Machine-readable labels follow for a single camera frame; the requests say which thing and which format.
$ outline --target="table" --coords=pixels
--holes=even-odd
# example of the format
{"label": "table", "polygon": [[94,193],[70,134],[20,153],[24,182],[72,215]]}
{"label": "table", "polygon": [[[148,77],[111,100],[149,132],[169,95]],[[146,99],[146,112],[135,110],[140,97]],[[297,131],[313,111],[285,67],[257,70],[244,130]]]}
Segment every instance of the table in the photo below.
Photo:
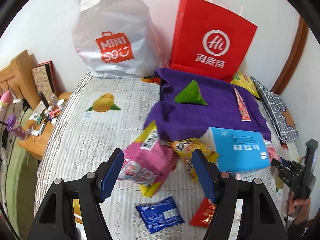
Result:
{"label": "table", "polygon": [[[71,92],[64,92],[60,96],[59,99],[68,100],[71,96]],[[40,130],[41,124],[37,124],[34,120],[28,120],[24,129],[32,128],[35,130]],[[28,134],[28,138],[25,141],[18,141],[18,145],[26,149],[31,155],[33,155],[38,160],[42,161],[42,157],[44,155],[45,149],[47,147],[47,143],[50,139],[51,133],[53,131],[53,125],[47,122],[46,127],[41,135],[35,136],[33,138],[32,135]]]}

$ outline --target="checkered cloth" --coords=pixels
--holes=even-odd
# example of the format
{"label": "checkered cloth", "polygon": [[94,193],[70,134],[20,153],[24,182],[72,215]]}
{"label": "checkered cloth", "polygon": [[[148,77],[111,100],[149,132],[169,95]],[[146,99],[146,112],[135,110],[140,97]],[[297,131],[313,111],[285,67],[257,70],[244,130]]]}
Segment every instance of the checkered cloth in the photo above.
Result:
{"label": "checkered cloth", "polygon": [[299,137],[298,131],[282,98],[271,92],[255,78],[251,78],[280,141],[285,143],[297,139]]}

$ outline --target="green bed sheet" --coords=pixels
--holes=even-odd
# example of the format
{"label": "green bed sheet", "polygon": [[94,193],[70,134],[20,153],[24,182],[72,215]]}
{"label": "green bed sheet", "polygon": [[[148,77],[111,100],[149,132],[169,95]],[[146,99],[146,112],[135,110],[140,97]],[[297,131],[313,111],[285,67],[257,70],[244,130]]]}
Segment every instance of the green bed sheet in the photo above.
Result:
{"label": "green bed sheet", "polygon": [[[28,109],[22,120],[25,126],[33,113]],[[20,239],[28,239],[34,218],[34,200],[37,182],[38,160],[18,145],[15,140],[7,171],[6,198],[8,217]]]}

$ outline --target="human hand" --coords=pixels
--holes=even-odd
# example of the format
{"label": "human hand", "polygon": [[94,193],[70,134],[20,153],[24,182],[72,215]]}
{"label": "human hand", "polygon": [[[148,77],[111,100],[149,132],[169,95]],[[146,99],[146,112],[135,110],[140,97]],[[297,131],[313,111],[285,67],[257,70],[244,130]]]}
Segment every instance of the human hand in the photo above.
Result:
{"label": "human hand", "polygon": [[301,206],[301,210],[294,220],[295,224],[299,224],[309,218],[311,199],[308,198],[307,200],[293,200],[293,195],[293,192],[291,192],[289,195],[289,215],[295,212],[296,206]]}

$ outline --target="purple tumbler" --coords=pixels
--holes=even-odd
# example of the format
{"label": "purple tumbler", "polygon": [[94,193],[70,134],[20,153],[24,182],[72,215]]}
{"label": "purple tumbler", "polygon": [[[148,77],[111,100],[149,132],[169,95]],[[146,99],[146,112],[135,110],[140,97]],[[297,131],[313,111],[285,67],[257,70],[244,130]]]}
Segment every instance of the purple tumbler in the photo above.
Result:
{"label": "purple tumbler", "polygon": [[8,124],[6,129],[20,140],[24,141],[27,138],[28,135],[26,131],[22,128],[21,124],[18,123],[18,119],[14,114],[9,116],[6,123]]}

